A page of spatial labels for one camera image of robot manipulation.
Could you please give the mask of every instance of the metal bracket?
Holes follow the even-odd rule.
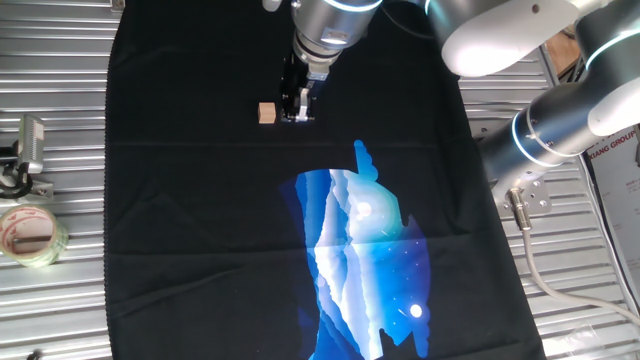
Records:
[[[521,184],[519,188],[522,189],[522,198],[525,201],[524,204],[529,211],[529,215],[541,215],[551,212],[551,199],[542,177]],[[500,217],[513,216],[511,203],[506,194],[503,199],[496,202],[496,205],[498,206]]]
[[[125,6],[125,0],[111,0],[111,11],[122,12]]]
[[[42,204],[53,201],[53,183],[33,181],[33,187],[29,194],[19,199],[0,199],[0,205],[10,204]]]

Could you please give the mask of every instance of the black t-shirt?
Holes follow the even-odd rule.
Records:
[[[315,121],[259,125],[293,30],[288,5],[127,2],[107,91],[114,359],[543,359],[435,42],[378,12]]]

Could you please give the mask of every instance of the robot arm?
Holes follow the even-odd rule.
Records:
[[[576,38],[586,79],[553,87],[479,143],[496,202],[640,122],[640,2],[616,0],[583,17]]]
[[[567,25],[613,0],[429,0],[447,67],[477,77],[503,70]]]
[[[383,0],[294,0],[293,51],[285,63],[281,120],[313,120],[313,101],[343,49],[353,46]],[[263,4],[272,5],[272,0]]]
[[[282,0],[262,0],[275,11]],[[281,120],[313,120],[313,101],[342,50],[353,46],[384,0],[293,0],[293,51],[285,63]],[[424,9],[451,71],[500,71],[581,16],[613,0],[404,0]]]
[[[263,0],[279,2],[280,0]],[[294,0],[293,52],[282,82],[283,121],[313,119],[313,99],[342,50],[354,45],[383,0]],[[503,70],[577,19],[589,75],[557,86],[480,143],[496,201],[600,137],[638,122],[637,0],[405,0],[429,16],[451,71]]]

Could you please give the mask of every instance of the gray cable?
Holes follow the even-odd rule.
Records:
[[[413,31],[413,30],[409,29],[408,27],[406,27],[406,26],[402,25],[402,24],[401,24],[398,20],[396,20],[393,16],[391,16],[391,14],[389,14],[389,12],[387,11],[386,4],[388,4],[388,3],[394,3],[394,2],[397,2],[397,1],[385,1],[385,2],[383,2],[383,3],[382,3],[382,5],[380,5],[380,9],[382,10],[382,12],[383,12],[385,15],[387,15],[387,17],[389,18],[389,20],[391,20],[391,22],[392,22],[392,23],[394,23],[397,27],[399,27],[399,28],[400,28],[400,29],[402,29],[403,31],[405,31],[405,32],[407,32],[407,33],[409,33],[409,34],[411,34],[411,35],[413,35],[413,36],[417,37],[417,38],[425,39],[425,40],[431,40],[431,39],[433,39],[433,38],[434,38],[432,35],[422,34],[422,33],[419,33],[419,32],[417,32],[417,31]]]
[[[536,267],[536,263],[533,259],[533,248],[531,246],[531,231],[530,230],[521,230],[521,231],[522,231],[522,237],[524,239],[524,252],[527,256],[527,265],[529,265],[529,270],[531,271],[531,276],[533,277],[533,280],[536,282],[536,284],[538,284],[540,289],[542,289],[547,294],[559,300],[579,303],[583,305],[598,306],[605,309],[613,310],[618,314],[628,318],[634,324],[640,326],[639,317],[637,317],[631,311],[624,309],[618,305],[615,305],[605,300],[594,299],[586,296],[577,296],[577,295],[569,295],[569,294],[561,293],[560,291],[557,291],[551,288],[549,285],[547,285],[544,279],[542,279],[542,276],[540,276],[540,273],[538,272],[538,268]]]

